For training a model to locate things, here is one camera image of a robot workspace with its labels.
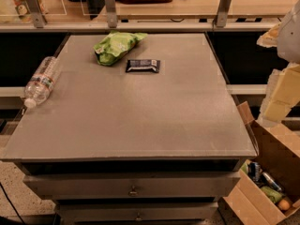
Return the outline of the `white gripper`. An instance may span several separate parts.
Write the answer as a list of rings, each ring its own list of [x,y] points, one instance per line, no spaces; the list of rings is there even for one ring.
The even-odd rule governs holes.
[[[291,62],[283,70],[274,69],[266,86],[259,118],[272,123],[281,122],[300,102],[300,0],[263,35],[257,44],[265,48],[277,47],[277,55]]]

